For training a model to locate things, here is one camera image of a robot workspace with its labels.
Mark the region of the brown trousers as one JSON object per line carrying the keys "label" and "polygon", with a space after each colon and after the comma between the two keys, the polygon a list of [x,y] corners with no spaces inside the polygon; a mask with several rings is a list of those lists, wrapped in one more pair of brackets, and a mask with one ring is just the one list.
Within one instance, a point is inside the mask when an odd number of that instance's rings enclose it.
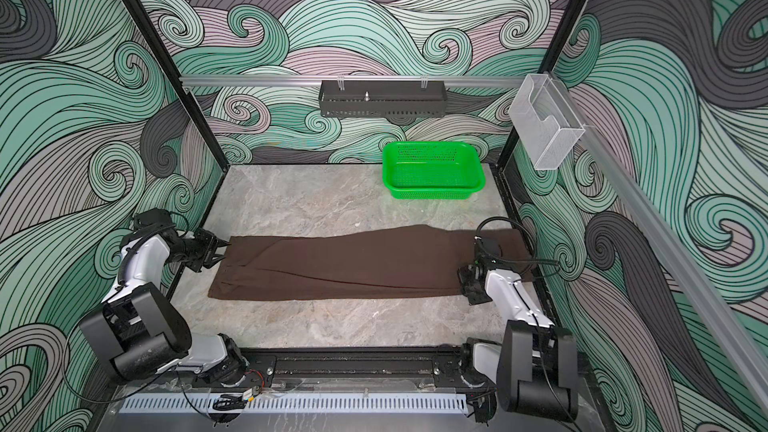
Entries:
{"label": "brown trousers", "polygon": [[427,225],[334,237],[234,236],[209,297],[235,301],[456,296],[474,233]]}

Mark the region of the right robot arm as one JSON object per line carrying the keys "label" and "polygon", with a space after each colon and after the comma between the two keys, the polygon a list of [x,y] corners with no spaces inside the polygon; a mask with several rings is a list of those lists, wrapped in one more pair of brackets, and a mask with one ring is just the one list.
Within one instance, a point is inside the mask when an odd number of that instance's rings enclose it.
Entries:
{"label": "right robot arm", "polygon": [[573,423],[579,409],[576,339],[535,305],[514,270],[532,263],[506,259],[498,241],[474,237],[474,259],[458,271],[460,291],[471,305],[494,304],[504,331],[499,343],[468,341],[467,367],[492,383],[502,410]]}

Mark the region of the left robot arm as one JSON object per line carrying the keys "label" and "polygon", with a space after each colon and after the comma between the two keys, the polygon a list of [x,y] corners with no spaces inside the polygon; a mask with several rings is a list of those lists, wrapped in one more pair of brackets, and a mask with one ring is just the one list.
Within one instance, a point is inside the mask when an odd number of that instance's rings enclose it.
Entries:
{"label": "left robot arm", "polygon": [[223,260],[220,250],[228,244],[203,228],[179,231],[165,209],[133,217],[120,242],[112,292],[78,324],[113,382],[123,385],[170,370],[223,387],[242,382],[248,361],[235,341],[225,334],[192,332],[160,290],[166,265],[178,263],[193,272],[210,269]]}

